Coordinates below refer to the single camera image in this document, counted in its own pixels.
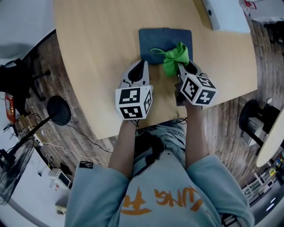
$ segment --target office chair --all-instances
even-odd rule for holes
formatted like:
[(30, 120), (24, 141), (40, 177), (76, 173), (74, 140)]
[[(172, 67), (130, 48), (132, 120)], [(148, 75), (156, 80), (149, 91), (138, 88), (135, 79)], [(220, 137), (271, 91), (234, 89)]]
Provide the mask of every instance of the office chair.
[(30, 88), (36, 94), (40, 101), (44, 101), (45, 97), (41, 97), (35, 87), (35, 80), (43, 76), (49, 76), (50, 72), (40, 75), (33, 75), (34, 56), (31, 57), (31, 63), (28, 66), (21, 59), (8, 62), (5, 66), (0, 66), (0, 91), (9, 93), (14, 96), (14, 105), (20, 115), (27, 116), (25, 111), (25, 102), (30, 98)]

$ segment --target dark blue cloth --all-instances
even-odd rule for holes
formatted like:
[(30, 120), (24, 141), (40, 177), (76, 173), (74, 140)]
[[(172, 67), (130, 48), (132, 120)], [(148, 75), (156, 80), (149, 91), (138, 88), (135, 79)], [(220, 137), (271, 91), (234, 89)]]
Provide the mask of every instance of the dark blue cloth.
[(171, 28), (143, 28), (139, 30), (140, 56), (149, 64), (163, 64), (164, 55), (154, 55), (152, 48), (159, 48), (167, 52), (183, 42), (187, 49), (189, 59), (193, 61), (192, 35), (190, 30)]

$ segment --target wooden floor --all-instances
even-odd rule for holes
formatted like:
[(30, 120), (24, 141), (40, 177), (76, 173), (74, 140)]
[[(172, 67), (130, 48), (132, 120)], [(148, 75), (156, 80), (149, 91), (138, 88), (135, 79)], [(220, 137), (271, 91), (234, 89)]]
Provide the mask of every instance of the wooden floor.
[[(264, 106), (266, 100), (271, 97), (273, 97), (272, 104), (276, 108), (282, 109), (284, 103), (284, 58), (281, 46), (270, 44), (267, 30), (262, 25), (257, 22), (249, 23), (257, 60), (258, 90), (204, 110), (210, 153), (216, 154), (220, 158), (241, 187), (254, 178), (254, 172), (263, 172), (263, 168), (257, 168), (255, 165), (255, 153), (259, 148), (258, 145), (248, 147), (241, 140), (238, 118), (244, 104), (255, 98), (261, 106)], [(53, 95), (60, 95), (66, 99), (72, 113), (69, 124), (86, 134), (104, 149), (112, 151), (117, 137), (98, 141), (88, 126), (66, 73), (56, 34), (40, 45), (38, 54), (39, 60), (35, 64), (36, 72), (51, 71), (49, 77), (42, 78), (38, 82), (41, 93), (47, 100)], [(31, 98), (27, 100), (27, 109), (32, 113), (38, 113), (44, 119), (47, 117), (47, 101), (39, 102), (33, 92), (31, 95)], [(28, 119), (30, 124), (35, 124), (32, 115)], [(105, 164), (109, 161), (110, 153), (91, 144), (71, 127), (57, 126), (53, 122), (49, 122), (41, 130), (44, 133), (44, 136), (41, 137), (44, 142), (67, 147)], [(73, 173), (79, 160), (87, 160), (51, 145), (45, 145), (41, 151), (44, 155), (47, 153), (52, 155), (54, 159), (52, 166), (58, 167), (60, 163), (65, 163)]]

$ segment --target green cloth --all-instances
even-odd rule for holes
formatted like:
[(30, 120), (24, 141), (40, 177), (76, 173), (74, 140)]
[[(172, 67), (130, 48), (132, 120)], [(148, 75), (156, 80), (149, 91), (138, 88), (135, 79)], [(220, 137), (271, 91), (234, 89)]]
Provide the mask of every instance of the green cloth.
[(178, 62), (184, 63), (185, 66), (187, 66), (189, 63), (188, 49), (182, 42), (177, 44), (177, 48), (174, 48), (168, 52), (164, 52), (158, 48), (152, 48), (150, 52), (152, 54), (165, 55), (163, 67), (168, 77), (177, 75)]

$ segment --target person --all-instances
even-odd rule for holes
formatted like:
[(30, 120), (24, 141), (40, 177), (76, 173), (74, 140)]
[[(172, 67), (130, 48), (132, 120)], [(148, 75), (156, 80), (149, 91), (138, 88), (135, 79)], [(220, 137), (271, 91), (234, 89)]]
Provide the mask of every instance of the person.
[(108, 168), (81, 162), (65, 226), (221, 226), (233, 215), (254, 217), (238, 183), (209, 155), (200, 106), (185, 103), (183, 125), (173, 121), (136, 131), (123, 121)]

